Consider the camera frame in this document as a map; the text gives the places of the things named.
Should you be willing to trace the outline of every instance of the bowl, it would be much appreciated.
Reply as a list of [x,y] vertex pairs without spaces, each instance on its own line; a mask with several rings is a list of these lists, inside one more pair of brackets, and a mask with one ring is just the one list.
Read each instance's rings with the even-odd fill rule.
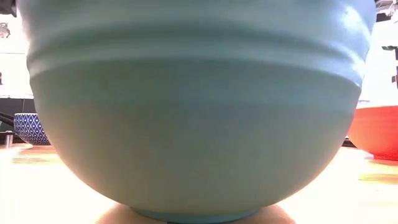
[[376,159],[398,161],[398,106],[360,108],[355,111],[349,139]]
[[373,0],[17,3],[60,158],[101,194],[175,223],[253,214],[328,165],[376,20]]
[[14,116],[14,130],[26,143],[34,146],[50,145],[36,113],[16,113]]

